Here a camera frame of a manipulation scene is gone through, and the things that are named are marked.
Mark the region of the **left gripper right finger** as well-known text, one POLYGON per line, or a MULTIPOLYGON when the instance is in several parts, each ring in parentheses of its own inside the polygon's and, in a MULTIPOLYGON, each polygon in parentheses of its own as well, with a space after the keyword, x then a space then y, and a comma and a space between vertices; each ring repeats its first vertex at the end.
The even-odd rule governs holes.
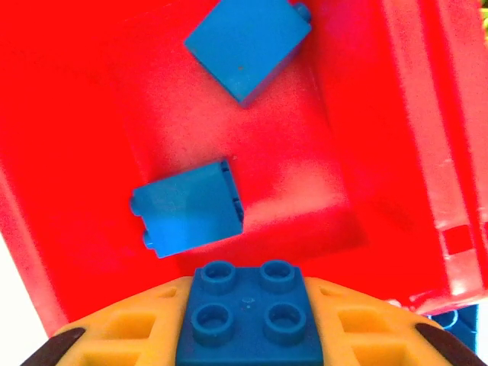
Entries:
POLYGON ((325 365, 482 365, 435 321, 319 278, 307 293, 325 365))

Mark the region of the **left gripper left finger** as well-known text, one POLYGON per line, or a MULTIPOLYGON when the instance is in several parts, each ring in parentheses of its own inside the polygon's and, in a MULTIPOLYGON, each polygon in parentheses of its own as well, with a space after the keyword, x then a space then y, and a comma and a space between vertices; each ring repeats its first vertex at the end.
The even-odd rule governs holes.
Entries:
POLYGON ((23 365, 175 365, 192 277, 118 301, 54 333, 23 365))

